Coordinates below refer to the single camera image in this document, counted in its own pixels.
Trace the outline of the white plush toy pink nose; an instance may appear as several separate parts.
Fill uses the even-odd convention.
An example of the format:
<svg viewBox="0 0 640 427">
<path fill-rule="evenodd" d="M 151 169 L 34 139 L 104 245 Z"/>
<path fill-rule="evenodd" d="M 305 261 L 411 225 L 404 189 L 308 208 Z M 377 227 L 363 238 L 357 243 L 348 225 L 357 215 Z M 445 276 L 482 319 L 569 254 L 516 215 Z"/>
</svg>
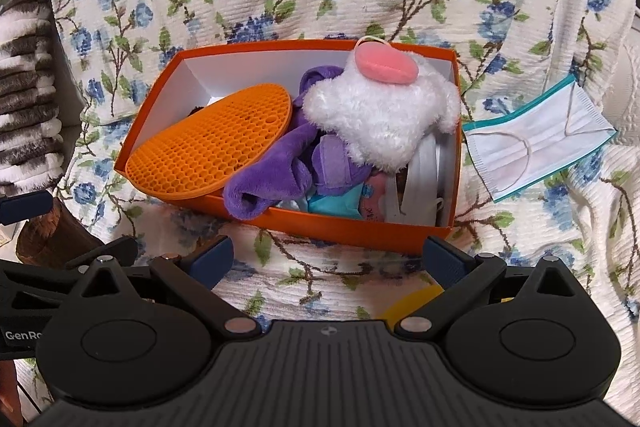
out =
<svg viewBox="0 0 640 427">
<path fill-rule="evenodd" d="M 357 165 L 396 172 L 408 165 L 433 129 L 456 130 L 458 87 L 427 59 L 374 37 L 360 38 L 343 72 L 310 87 L 306 119 L 336 134 Z"/>
</svg>

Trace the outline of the white teal face mask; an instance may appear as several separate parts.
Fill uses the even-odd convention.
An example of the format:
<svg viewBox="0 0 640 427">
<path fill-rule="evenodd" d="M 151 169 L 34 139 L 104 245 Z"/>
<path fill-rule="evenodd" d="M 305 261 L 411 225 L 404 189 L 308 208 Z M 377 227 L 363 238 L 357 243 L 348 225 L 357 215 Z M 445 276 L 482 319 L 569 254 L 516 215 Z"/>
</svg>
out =
<svg viewBox="0 0 640 427">
<path fill-rule="evenodd" d="M 575 164 L 616 135 L 573 75 L 514 112 L 468 122 L 462 131 L 495 202 Z"/>
</svg>

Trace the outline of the blue floral white blanket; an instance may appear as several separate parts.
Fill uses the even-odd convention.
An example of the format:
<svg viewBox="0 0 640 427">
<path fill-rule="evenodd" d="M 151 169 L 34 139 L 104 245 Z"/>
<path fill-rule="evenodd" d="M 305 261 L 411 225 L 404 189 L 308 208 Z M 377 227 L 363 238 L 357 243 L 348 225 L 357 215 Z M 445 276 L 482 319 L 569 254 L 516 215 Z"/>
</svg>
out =
<svg viewBox="0 0 640 427">
<path fill-rule="evenodd" d="M 494 202 L 461 169 L 454 243 L 510 265 L 559 256 L 622 345 L 608 402 L 639 417 L 638 0 L 50 0 L 63 176 L 52 190 L 99 239 L 139 258 L 185 254 L 216 233 L 236 249 L 220 295 L 262 324 L 370 319 L 421 288 L 418 260 L 224 223 L 162 204 L 115 169 L 134 116 L 180 51 L 274 39 L 348 39 L 452 49 L 462 117 L 508 115 L 575 74 L 617 128 L 570 168 Z"/>
</svg>

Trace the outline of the teal small pouch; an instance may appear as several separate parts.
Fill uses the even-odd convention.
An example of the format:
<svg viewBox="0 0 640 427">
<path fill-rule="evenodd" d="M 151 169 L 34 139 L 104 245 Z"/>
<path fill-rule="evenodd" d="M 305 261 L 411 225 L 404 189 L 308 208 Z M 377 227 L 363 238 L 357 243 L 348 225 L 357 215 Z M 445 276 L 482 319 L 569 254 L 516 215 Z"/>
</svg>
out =
<svg viewBox="0 0 640 427">
<path fill-rule="evenodd" d="M 315 215 L 362 220 L 359 210 L 363 184 L 337 196 L 314 194 L 307 198 L 307 211 Z"/>
</svg>

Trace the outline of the brown white striped fuzzy pillow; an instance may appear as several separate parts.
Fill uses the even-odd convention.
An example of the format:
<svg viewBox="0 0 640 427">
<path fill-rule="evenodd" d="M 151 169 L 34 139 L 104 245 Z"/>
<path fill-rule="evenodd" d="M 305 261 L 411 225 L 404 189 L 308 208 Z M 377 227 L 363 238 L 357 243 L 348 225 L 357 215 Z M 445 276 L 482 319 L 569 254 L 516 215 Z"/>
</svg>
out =
<svg viewBox="0 0 640 427">
<path fill-rule="evenodd" d="M 1 7 L 1 194 L 50 188 L 63 176 L 50 0 Z"/>
</svg>

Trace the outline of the orange honeycomb silicone mat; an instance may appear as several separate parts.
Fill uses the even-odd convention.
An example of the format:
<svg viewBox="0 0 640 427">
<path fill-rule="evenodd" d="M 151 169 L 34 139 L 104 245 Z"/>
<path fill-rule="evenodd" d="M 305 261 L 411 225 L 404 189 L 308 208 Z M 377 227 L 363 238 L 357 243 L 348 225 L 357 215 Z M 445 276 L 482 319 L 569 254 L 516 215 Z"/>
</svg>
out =
<svg viewBox="0 0 640 427">
<path fill-rule="evenodd" d="M 284 135 L 291 117 L 291 97 L 277 84 L 236 91 L 135 148 L 126 160 L 126 178 L 163 200 L 213 194 L 261 158 Z"/>
</svg>

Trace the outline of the purple plush cloth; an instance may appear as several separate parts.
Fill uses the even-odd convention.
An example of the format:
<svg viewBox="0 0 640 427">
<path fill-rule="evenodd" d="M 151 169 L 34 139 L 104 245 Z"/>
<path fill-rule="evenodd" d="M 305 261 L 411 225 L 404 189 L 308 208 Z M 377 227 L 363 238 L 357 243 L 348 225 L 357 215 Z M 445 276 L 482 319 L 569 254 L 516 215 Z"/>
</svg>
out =
<svg viewBox="0 0 640 427">
<path fill-rule="evenodd" d="M 371 166 L 356 165 L 339 136 L 320 130 L 303 113 L 308 90 L 342 72 L 337 66 L 318 66 L 305 72 L 292 103 L 288 131 L 258 161 L 235 173 L 224 187 L 224 207 L 232 217 L 252 220 L 279 204 L 308 212 L 308 197 L 342 195 L 370 178 Z"/>
</svg>

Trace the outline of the yellow tape roll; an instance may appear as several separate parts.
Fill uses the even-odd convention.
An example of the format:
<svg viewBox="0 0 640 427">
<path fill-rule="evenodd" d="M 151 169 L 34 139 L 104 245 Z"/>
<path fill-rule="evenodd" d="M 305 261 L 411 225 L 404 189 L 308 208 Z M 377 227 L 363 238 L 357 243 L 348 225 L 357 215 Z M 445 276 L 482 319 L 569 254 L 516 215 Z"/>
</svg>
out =
<svg viewBox="0 0 640 427">
<path fill-rule="evenodd" d="M 424 288 L 419 289 L 418 291 L 413 291 L 412 293 L 405 295 L 405 297 L 400 298 L 389 306 L 385 311 L 375 315 L 375 319 L 384 321 L 390 329 L 395 327 L 401 319 L 410 314 L 410 312 L 421 308 L 422 306 L 427 305 L 432 300 L 436 299 L 440 294 L 444 293 L 444 288 L 437 284 L 425 286 Z M 515 289 L 510 289 L 507 291 L 506 289 L 502 291 L 498 290 L 497 296 L 490 297 L 489 302 L 491 303 L 491 299 L 497 299 L 497 303 L 507 303 L 512 300 L 516 295 Z M 473 308 L 486 306 L 480 302 L 480 300 L 476 300 L 471 306 L 467 307 L 460 314 L 468 312 Z"/>
</svg>

